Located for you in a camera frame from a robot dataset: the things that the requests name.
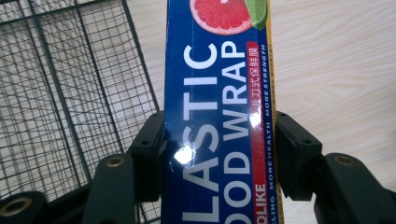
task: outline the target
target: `metal mesh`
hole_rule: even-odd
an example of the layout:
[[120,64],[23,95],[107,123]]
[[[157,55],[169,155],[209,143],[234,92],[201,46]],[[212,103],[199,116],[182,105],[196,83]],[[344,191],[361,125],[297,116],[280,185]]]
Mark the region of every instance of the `metal mesh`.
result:
[[3,1],[0,47],[0,199],[87,184],[158,110],[124,0]]

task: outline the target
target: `wire grid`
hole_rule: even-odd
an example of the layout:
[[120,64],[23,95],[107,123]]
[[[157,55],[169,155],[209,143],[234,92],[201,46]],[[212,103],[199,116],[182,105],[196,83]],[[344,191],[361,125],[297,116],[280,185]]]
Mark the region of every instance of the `wire grid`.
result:
[[0,46],[0,199],[89,183],[158,111],[124,0],[2,2]]

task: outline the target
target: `box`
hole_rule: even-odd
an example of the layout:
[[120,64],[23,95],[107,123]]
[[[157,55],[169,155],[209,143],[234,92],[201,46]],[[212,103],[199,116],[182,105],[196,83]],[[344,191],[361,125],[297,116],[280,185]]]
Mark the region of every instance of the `box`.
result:
[[283,223],[269,3],[168,0],[162,223]]

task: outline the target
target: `grapefruit image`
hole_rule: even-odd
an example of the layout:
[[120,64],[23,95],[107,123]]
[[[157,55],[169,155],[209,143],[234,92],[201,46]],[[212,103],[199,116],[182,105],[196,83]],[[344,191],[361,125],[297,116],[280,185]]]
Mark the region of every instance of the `grapefruit image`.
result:
[[236,35],[252,26],[245,0],[190,0],[195,21],[217,35]]

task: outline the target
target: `light wood surface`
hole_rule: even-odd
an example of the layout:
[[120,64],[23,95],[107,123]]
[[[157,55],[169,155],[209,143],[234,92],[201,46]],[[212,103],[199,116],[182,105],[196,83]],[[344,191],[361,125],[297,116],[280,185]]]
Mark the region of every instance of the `light wood surface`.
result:
[[[129,0],[163,108],[166,1]],[[273,0],[276,106],[396,191],[396,1]],[[317,223],[284,200],[286,223]]]

